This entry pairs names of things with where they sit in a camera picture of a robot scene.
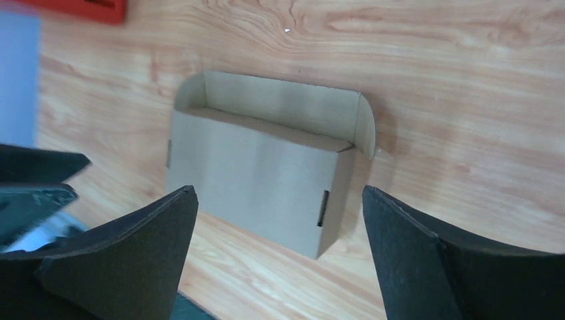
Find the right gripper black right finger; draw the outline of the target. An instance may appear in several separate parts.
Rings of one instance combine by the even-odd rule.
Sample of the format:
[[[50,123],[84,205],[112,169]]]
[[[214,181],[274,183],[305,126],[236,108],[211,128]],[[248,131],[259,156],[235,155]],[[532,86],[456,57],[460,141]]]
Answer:
[[[362,213],[388,319],[563,319],[564,255],[495,241],[367,185]]]

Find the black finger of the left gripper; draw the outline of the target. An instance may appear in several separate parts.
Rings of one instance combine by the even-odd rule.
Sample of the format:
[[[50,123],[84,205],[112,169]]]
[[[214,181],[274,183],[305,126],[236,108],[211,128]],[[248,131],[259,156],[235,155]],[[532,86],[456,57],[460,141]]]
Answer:
[[[2,183],[1,246],[14,243],[77,198],[65,183]]]
[[[62,183],[90,164],[82,153],[1,145],[2,183]]]

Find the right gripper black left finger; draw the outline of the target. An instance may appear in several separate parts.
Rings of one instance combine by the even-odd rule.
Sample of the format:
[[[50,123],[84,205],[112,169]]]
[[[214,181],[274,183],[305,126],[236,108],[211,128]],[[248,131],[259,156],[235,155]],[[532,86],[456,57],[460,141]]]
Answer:
[[[197,217],[184,186],[35,251],[1,255],[2,319],[169,319]]]

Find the brown cardboard paper box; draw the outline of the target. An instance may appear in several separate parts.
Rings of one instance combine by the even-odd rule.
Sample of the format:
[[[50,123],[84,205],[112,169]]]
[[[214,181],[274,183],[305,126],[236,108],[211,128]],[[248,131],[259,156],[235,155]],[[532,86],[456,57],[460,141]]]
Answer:
[[[376,121],[362,93],[206,70],[180,84],[165,189],[201,211],[316,259],[338,238],[357,153]]]

